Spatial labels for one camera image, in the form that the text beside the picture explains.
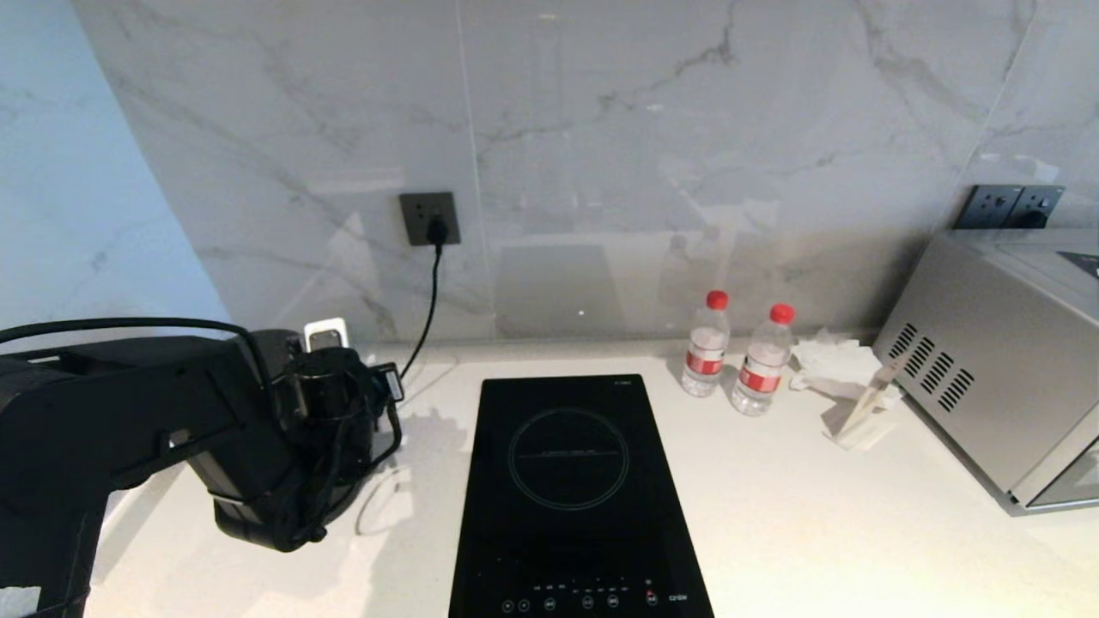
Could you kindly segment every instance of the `induction cooktop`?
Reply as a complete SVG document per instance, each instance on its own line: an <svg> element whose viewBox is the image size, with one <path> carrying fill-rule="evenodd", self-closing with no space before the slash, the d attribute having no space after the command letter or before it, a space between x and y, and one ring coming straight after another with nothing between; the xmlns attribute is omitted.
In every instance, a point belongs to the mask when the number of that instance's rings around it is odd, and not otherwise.
<svg viewBox="0 0 1099 618"><path fill-rule="evenodd" d="M451 618L713 618L640 375L481 387Z"/></svg>

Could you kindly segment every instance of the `marble wall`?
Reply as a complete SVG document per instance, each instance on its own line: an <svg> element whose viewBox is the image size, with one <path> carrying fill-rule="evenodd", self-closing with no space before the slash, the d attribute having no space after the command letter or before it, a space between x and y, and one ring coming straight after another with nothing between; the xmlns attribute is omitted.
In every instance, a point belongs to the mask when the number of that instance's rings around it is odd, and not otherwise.
<svg viewBox="0 0 1099 618"><path fill-rule="evenodd" d="M73 7L0 2L0 329L108 316L225 319Z"/></svg>
<svg viewBox="0 0 1099 618"><path fill-rule="evenodd" d="M876 327L974 183L1095 225L1099 29L1069 0L75 0L230 316L412 340Z"/></svg>

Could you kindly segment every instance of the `silver microwave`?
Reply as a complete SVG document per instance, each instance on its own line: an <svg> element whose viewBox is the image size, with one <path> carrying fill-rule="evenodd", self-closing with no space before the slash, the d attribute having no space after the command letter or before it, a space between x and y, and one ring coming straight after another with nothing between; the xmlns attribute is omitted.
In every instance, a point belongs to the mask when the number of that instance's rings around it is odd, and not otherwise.
<svg viewBox="0 0 1099 618"><path fill-rule="evenodd" d="M874 351L1009 512L1099 505L1099 231L936 235Z"/></svg>

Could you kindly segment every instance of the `water bottle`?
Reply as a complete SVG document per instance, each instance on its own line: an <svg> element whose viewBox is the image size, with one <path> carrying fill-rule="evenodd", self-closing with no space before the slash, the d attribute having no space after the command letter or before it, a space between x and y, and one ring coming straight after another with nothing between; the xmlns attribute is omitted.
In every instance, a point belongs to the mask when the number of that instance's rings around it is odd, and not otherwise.
<svg viewBox="0 0 1099 618"><path fill-rule="evenodd" d="M729 295L715 289L706 295L706 307L695 313L690 346L680 383L695 397L709 397L718 387L729 345L729 320L725 318Z"/></svg>
<svg viewBox="0 0 1099 618"><path fill-rule="evenodd" d="M730 394L733 407L750 417L762 416L770 408L782 367L790 360L793 347L790 324L795 314L793 307L776 305L770 308L770 319L752 333L744 366Z"/></svg>

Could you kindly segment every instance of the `electrical outlet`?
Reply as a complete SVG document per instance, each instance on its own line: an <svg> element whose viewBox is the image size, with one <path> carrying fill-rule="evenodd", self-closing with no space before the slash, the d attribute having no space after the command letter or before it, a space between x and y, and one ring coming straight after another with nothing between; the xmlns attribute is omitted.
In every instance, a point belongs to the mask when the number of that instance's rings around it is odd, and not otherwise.
<svg viewBox="0 0 1099 618"><path fill-rule="evenodd" d="M1022 185L977 185L969 194L969 200L966 201L962 216L954 222L954 229L996 230L1002 228L1022 190Z"/></svg>
<svg viewBox="0 0 1099 618"><path fill-rule="evenodd" d="M1003 227L1029 230L1045 228L1053 208L1064 192L1065 188L1056 185L1024 187Z"/></svg>
<svg viewBox="0 0 1099 618"><path fill-rule="evenodd" d="M454 210L454 194L401 194L401 213L404 216L404 229L409 233L409 244L412 246L430 246L428 240L428 223L435 217L446 223L447 235L445 244L459 244L458 216Z"/></svg>

